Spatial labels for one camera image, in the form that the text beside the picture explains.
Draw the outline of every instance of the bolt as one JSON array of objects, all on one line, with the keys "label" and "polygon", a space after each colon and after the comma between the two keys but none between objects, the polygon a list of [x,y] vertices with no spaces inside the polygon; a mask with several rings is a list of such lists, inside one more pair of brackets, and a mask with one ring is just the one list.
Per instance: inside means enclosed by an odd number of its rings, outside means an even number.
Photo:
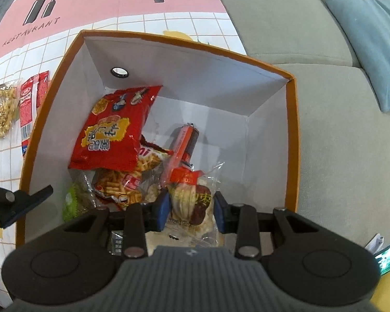
[{"label": "bolt", "polygon": [[238,249],[238,253],[247,258],[254,258],[259,254],[259,252],[259,249],[255,246],[242,246]]},{"label": "bolt", "polygon": [[7,191],[6,192],[6,199],[9,201],[9,202],[14,202],[15,201],[15,194],[11,191]]},{"label": "bolt", "polygon": [[131,246],[124,250],[124,255],[127,258],[140,258],[144,255],[144,250],[138,246]]}]

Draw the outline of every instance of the open cardboard box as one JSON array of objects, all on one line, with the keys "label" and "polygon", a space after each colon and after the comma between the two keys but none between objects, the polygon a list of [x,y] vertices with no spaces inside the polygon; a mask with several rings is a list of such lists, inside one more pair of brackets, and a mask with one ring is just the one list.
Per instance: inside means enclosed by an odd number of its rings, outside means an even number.
[{"label": "open cardboard box", "polygon": [[[110,70],[122,67],[125,79]],[[17,244],[62,223],[72,183],[67,166],[93,105],[110,89],[163,85],[143,129],[169,148],[179,127],[200,131],[191,163],[225,162],[220,189],[229,203],[296,210],[300,145],[294,77],[277,67],[201,43],[143,33],[81,31],[61,61],[36,119],[21,189],[54,194],[17,223]]]}]

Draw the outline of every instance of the sofa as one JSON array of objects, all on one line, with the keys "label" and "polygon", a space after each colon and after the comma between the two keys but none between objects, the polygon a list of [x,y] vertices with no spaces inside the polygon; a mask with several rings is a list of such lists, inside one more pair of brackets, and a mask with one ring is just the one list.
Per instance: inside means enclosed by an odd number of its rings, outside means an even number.
[{"label": "sofa", "polygon": [[365,245],[390,244],[390,111],[322,0],[222,0],[248,55],[295,75],[298,213]]}]

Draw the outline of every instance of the pillow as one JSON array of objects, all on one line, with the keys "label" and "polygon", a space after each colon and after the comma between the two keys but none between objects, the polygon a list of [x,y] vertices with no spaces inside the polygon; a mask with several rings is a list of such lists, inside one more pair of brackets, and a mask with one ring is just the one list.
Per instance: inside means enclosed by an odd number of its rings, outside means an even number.
[{"label": "pillow", "polygon": [[370,78],[380,109],[389,111],[390,0],[325,0],[325,3]]}]

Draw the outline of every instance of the phone screen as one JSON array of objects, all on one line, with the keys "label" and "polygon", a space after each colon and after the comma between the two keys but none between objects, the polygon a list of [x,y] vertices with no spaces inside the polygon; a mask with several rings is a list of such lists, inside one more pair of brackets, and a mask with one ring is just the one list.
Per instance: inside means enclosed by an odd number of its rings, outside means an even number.
[{"label": "phone screen", "polygon": [[390,246],[381,251],[381,253],[376,254],[375,259],[379,262],[381,275],[390,272]]}]

